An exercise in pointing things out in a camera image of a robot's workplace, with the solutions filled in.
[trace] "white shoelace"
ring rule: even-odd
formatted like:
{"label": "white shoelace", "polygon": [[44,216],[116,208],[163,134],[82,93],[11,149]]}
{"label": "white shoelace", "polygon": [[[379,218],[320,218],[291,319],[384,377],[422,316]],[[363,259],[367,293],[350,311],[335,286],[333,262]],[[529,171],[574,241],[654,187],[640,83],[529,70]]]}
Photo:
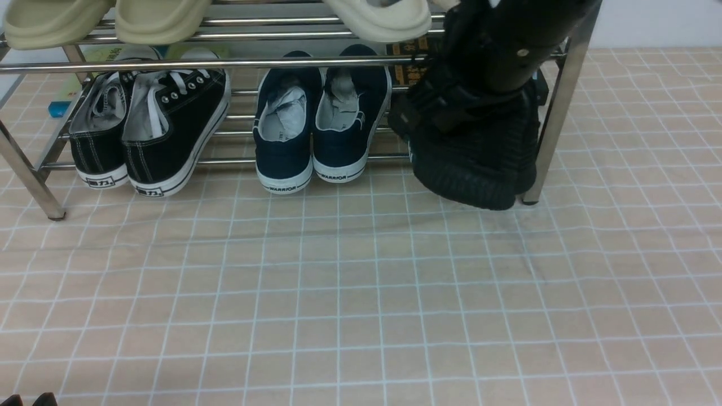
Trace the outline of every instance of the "white shoelace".
{"label": "white shoelace", "polygon": [[[198,72],[201,72],[203,74],[203,77],[206,79],[209,79],[211,75],[208,73],[205,69],[197,69]],[[166,117],[161,113],[160,106],[158,105],[157,100],[155,99],[156,93],[159,91],[165,89],[165,86],[161,85],[159,81],[168,76],[170,77],[175,85],[178,87],[178,92],[181,95],[187,95],[188,94],[188,88],[195,89],[196,84],[195,83],[188,83],[183,80],[183,76],[187,76],[190,74],[193,74],[194,70],[190,69],[174,69],[172,71],[165,71],[161,72],[158,75],[154,75],[149,77],[151,80],[149,84],[149,90],[148,90],[148,96],[147,96],[147,106],[148,106],[148,114],[150,119],[150,129],[151,129],[151,139],[162,137],[163,134],[168,130],[168,120]],[[171,97],[173,99],[177,99],[179,96],[175,92],[172,92]]]}

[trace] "black object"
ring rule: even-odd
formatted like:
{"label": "black object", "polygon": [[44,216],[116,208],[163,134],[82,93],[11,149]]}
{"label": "black object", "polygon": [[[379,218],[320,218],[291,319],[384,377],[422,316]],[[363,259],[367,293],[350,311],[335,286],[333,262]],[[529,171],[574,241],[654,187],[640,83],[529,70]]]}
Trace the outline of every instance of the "black object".
{"label": "black object", "polygon": [[489,210],[507,210],[536,180],[539,110],[530,80],[520,94],[485,108],[476,121],[442,134],[433,126],[403,134],[414,175],[432,192]]}
{"label": "black object", "polygon": [[[310,57],[293,51],[285,58]],[[253,140],[256,143],[256,172],[263,187],[274,194],[291,194],[306,187],[313,175],[311,130],[316,106],[323,91],[323,76],[315,67],[274,68],[269,70],[258,89]],[[295,91],[299,99],[284,100]],[[293,103],[302,104],[294,108]],[[295,128],[287,128],[281,115],[300,114]]]}
{"label": "black object", "polygon": [[[20,395],[14,394],[0,403],[0,406],[22,406],[22,399],[20,399]],[[58,406],[58,402],[52,392],[46,392],[40,395],[32,406]]]}
{"label": "black object", "polygon": [[[177,193],[186,185],[195,168],[201,151],[210,136],[226,116],[230,99],[230,77],[227,71],[197,69],[192,71],[161,72],[159,77],[149,76],[158,85],[148,99],[136,102],[138,86],[143,86],[144,75],[136,81],[133,107],[124,130],[126,165],[133,186],[148,197],[163,197]],[[144,126],[152,126],[149,114],[155,112],[161,126],[160,137],[134,138]]]}
{"label": "black object", "polygon": [[[363,44],[341,52],[341,56],[375,55]],[[363,173],[371,139],[390,98],[391,75],[382,66],[329,68],[313,126],[313,167],[319,177],[346,183]]]}

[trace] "black canvas sneaker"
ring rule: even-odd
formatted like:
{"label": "black canvas sneaker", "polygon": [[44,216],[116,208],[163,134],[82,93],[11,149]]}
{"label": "black canvas sneaker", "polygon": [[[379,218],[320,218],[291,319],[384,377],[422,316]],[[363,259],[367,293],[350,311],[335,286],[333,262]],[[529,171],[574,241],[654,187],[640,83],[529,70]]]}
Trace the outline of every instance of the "black canvas sneaker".
{"label": "black canvas sneaker", "polygon": [[[125,48],[116,61],[158,60],[149,46]],[[75,168],[94,189],[111,189],[128,182],[123,156],[123,126],[130,110],[133,84],[138,72],[99,75],[82,101],[68,133]]]}
{"label": "black canvas sneaker", "polygon": [[[375,55],[361,44],[341,52],[341,56]],[[361,176],[371,139],[390,99],[387,68],[329,68],[313,129],[313,168],[321,179],[346,183]]]}
{"label": "black canvas sneaker", "polygon": [[[217,59],[195,48],[181,59]],[[230,104],[224,69],[178,69],[140,74],[123,131],[130,181],[143,196],[178,193]]]}
{"label": "black canvas sneaker", "polygon": [[[285,58],[309,56],[293,51]],[[256,172],[273,194],[295,193],[311,180],[310,136],[322,88],[318,68],[271,69],[261,81],[253,122]]]}

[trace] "metal shoe rack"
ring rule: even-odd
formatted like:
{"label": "metal shoe rack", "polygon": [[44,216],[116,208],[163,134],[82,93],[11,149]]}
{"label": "metal shoe rack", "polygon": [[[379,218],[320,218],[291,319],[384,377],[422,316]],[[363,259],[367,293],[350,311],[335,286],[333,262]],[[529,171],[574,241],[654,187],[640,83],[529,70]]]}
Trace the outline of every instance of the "metal shoe rack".
{"label": "metal shoe rack", "polygon": [[[214,0],[214,4],[223,5],[241,5],[241,4],[305,4],[318,3],[319,0]],[[547,177],[547,171],[552,161],[554,150],[557,146],[562,125],[567,115],[567,110],[572,100],[574,89],[579,78],[582,63],[586,56],[589,40],[599,14],[599,8],[595,9],[588,18],[585,19],[575,30],[575,32],[567,39],[565,44],[560,47],[558,53],[553,56],[559,67],[559,74],[554,84],[554,90],[549,101],[547,116],[542,127],[539,138],[539,154],[536,159],[538,176],[534,187],[522,196],[524,204],[536,204],[542,192],[544,179]],[[437,13],[432,16],[435,22],[443,20],[443,14]],[[338,30],[314,30],[314,27],[335,26]],[[113,20],[103,20],[97,26],[101,32],[112,30],[115,26]],[[279,30],[279,32],[244,32],[244,28],[248,27],[288,27],[295,26],[297,30],[287,31]],[[228,18],[216,19],[207,18],[203,21],[203,28],[222,27],[222,32],[206,32],[205,30],[197,33],[188,42],[207,43],[212,41],[232,42],[232,41],[249,41],[249,40],[329,40],[329,39],[354,39],[356,38],[351,31],[343,27],[343,23],[338,17],[279,17],[279,18]],[[227,32],[227,28],[232,27],[235,32]],[[430,31],[430,35],[441,35],[443,30],[434,29]],[[36,164],[32,164],[22,149],[13,139],[5,124],[0,121],[0,131],[3,137],[0,137],[0,155],[8,162],[10,168],[17,174],[17,177],[23,182],[33,199],[40,205],[43,211],[51,220],[63,220],[65,218],[65,209],[58,203],[58,200],[51,193],[46,185],[48,175],[52,170],[73,170],[72,162],[59,162],[61,152],[65,148],[68,140],[67,129],[70,121],[80,106],[80,101],[87,96],[92,83],[92,75],[90,72],[106,72],[106,71],[127,71],[127,70],[164,70],[164,69],[220,69],[220,68],[274,68],[280,66],[388,66],[388,65],[404,65],[410,64],[412,59],[406,56],[374,56],[374,57],[321,57],[321,58],[303,58],[303,59],[223,59],[212,61],[143,61],[134,63],[118,63],[118,62],[102,62],[89,63],[84,60],[80,50],[81,45],[90,44],[116,44],[120,43],[113,33],[101,33],[88,35],[84,40],[77,44],[62,47],[69,62],[64,63],[44,63],[44,64],[5,64],[0,65],[0,74],[58,74],[58,73],[75,73],[78,80],[83,84],[82,91],[76,96],[73,103],[68,107],[65,116],[58,125],[57,129],[51,135],[48,143],[43,150]],[[7,55],[10,50],[5,35],[0,36],[0,61]],[[403,92],[405,87],[395,87],[394,92]],[[256,89],[234,89],[232,95],[254,96]],[[243,115],[231,114],[227,117],[229,121],[252,121],[253,112]],[[380,127],[378,131],[390,131],[388,127]],[[214,137],[249,137],[251,131],[219,131]],[[379,154],[371,155],[369,160],[372,162],[379,160],[406,160],[407,154]],[[236,165],[253,163],[252,157],[238,158],[207,158],[201,159],[199,165]]]}

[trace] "black knit sneaker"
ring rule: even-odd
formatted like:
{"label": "black knit sneaker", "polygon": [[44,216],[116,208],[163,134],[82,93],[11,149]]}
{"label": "black knit sneaker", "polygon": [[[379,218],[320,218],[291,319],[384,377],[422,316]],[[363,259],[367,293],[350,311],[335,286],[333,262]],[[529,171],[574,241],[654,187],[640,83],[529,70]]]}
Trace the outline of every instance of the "black knit sneaker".
{"label": "black knit sneaker", "polygon": [[529,83],[516,98],[442,134],[433,126],[409,138],[414,175],[432,192],[481,209],[507,210],[536,178],[539,113]]}
{"label": "black knit sneaker", "polygon": [[[158,60],[149,46],[125,48],[116,61]],[[128,182],[121,137],[138,72],[99,75],[68,129],[80,178],[93,189],[112,189]]]}
{"label": "black knit sneaker", "polygon": [[[181,59],[217,59],[195,48]],[[177,69],[136,78],[131,118],[123,131],[131,183],[143,196],[178,193],[188,183],[201,151],[230,104],[224,69]]]}

